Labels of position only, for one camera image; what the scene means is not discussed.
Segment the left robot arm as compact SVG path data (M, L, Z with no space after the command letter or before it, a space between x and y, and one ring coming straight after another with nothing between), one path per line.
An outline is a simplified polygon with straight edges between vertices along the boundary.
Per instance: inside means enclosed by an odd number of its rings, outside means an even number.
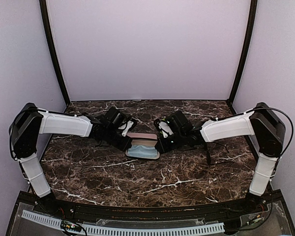
M131 147L132 139L127 133L137 122L119 109L111 107L105 114L69 115L40 109L27 103L9 127L9 148L12 159L19 162L26 180L41 198L40 206L48 214L59 211L59 202L51 195L51 188L37 157L39 135L60 134L105 141L113 147L125 151Z

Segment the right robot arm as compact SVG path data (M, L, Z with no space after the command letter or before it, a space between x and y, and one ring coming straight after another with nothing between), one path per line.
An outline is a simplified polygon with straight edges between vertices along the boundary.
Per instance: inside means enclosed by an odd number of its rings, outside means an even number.
M182 111L165 119L156 119L154 126L160 133L155 148L160 154L182 146L198 146L217 140L255 136L259 157L249 187L249 195L241 203L245 213L252 213L260 205L267 184L274 177L281 156L288 148L284 144L286 127L276 115L278 109L260 102L255 108L226 118L212 118L193 125Z

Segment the pink glasses case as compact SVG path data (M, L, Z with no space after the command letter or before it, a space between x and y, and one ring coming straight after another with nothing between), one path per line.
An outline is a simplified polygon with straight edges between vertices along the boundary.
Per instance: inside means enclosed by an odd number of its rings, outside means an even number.
M130 138L134 138L134 139L153 139L156 140L157 139L157 135L156 134L149 134L149 133L133 133L133 132L128 132L127 136Z

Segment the black glasses case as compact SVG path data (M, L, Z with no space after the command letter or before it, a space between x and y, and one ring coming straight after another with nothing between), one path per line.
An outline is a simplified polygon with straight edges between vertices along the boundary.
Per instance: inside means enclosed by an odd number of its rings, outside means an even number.
M156 160L160 157L155 145L157 140L153 139L133 139L131 148L127 149L125 155L128 157Z

